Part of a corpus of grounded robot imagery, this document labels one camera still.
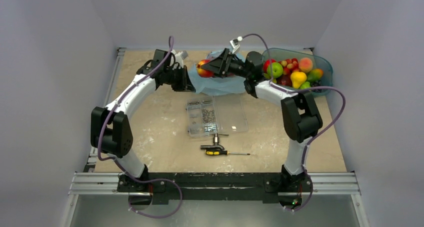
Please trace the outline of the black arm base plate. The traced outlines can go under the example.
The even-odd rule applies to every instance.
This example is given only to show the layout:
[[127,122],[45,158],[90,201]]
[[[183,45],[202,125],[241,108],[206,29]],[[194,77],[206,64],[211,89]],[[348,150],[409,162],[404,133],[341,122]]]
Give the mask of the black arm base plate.
[[289,176],[282,172],[151,172],[151,183],[139,183],[118,176],[117,192],[133,196],[146,194],[153,205],[171,200],[261,201],[264,204],[299,206],[302,195],[312,191],[310,176]]

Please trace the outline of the light blue printed plastic bag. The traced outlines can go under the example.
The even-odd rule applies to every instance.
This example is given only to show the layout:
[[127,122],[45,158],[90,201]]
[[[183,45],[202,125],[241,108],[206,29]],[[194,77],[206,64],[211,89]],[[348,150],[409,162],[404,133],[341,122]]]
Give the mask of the light blue printed plastic bag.
[[242,94],[245,92],[245,78],[240,76],[226,78],[200,77],[196,69],[196,64],[193,64],[190,68],[187,68],[187,73],[196,94],[222,96],[229,94]]

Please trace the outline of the red yellow fake apple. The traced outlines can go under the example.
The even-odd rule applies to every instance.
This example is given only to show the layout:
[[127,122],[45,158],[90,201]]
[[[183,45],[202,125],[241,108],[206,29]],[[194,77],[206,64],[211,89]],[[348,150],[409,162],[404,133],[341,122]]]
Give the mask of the red yellow fake apple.
[[206,69],[202,68],[202,66],[203,66],[204,64],[207,64],[207,63],[209,63],[209,62],[210,62],[210,60],[209,60],[209,59],[202,59],[201,61],[199,61],[199,62],[196,64],[196,71],[197,71],[197,74],[198,74],[200,77],[202,77],[202,78],[212,78],[212,77],[214,76],[214,73],[213,73],[212,71],[210,71],[210,70],[206,70]]

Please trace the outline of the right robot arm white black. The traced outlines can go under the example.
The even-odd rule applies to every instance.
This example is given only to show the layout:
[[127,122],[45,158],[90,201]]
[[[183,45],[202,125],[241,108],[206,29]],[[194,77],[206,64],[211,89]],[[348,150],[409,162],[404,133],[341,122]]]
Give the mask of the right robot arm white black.
[[289,137],[289,148],[285,163],[277,179],[265,179],[266,192],[298,190],[302,181],[307,180],[306,158],[310,141],[318,135],[323,120],[310,92],[278,90],[263,76],[262,54],[251,51],[245,60],[225,48],[218,57],[196,65],[199,71],[209,71],[214,77],[244,78],[244,87],[248,94],[280,105],[283,127]]

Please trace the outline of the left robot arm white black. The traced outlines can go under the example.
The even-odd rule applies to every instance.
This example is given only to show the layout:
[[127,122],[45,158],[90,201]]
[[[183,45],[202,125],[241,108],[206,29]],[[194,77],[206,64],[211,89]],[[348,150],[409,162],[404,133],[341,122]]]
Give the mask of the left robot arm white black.
[[147,165],[132,149],[134,137],[130,119],[146,98],[162,85],[170,85],[176,92],[194,91],[184,64],[187,57],[186,51],[155,50],[153,58],[136,71],[132,82],[117,98],[91,112],[90,144],[97,149],[97,159],[113,161],[138,192],[154,182],[167,182],[167,179],[149,177]]

